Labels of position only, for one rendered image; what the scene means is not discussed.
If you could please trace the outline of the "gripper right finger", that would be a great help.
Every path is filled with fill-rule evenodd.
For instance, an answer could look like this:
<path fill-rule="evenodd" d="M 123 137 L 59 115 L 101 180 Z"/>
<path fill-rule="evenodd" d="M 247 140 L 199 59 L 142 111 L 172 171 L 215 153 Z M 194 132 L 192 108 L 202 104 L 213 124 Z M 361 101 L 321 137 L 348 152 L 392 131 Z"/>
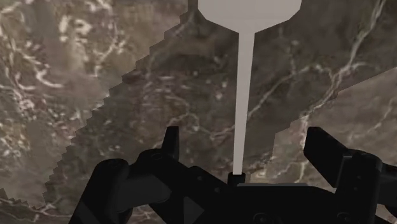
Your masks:
<path fill-rule="evenodd" d="M 309 127 L 303 154 L 335 189 L 333 224 L 392 224 L 376 215 L 384 205 L 397 218 L 397 167 L 344 146 L 321 127 Z"/>

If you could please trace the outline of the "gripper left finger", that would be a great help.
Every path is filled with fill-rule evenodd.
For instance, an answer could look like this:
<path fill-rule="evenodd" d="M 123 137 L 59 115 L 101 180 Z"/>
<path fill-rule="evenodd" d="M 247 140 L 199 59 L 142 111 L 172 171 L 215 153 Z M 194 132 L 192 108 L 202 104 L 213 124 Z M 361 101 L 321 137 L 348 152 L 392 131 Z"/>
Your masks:
<path fill-rule="evenodd" d="M 69 224 L 127 224 L 134 208 L 149 205 L 166 224 L 202 224 L 228 185 L 179 162 L 179 128 L 167 127 L 161 148 L 133 164 L 108 159 L 95 167 Z"/>

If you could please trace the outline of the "white spatula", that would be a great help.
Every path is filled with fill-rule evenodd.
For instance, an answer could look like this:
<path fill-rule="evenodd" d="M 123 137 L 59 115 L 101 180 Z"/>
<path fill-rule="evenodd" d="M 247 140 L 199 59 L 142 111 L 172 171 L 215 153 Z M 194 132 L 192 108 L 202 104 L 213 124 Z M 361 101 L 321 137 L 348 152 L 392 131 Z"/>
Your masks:
<path fill-rule="evenodd" d="M 289 20 L 301 4 L 302 0 L 198 0 L 198 10 L 205 19 L 239 34 L 234 175 L 242 174 L 255 34 Z"/>

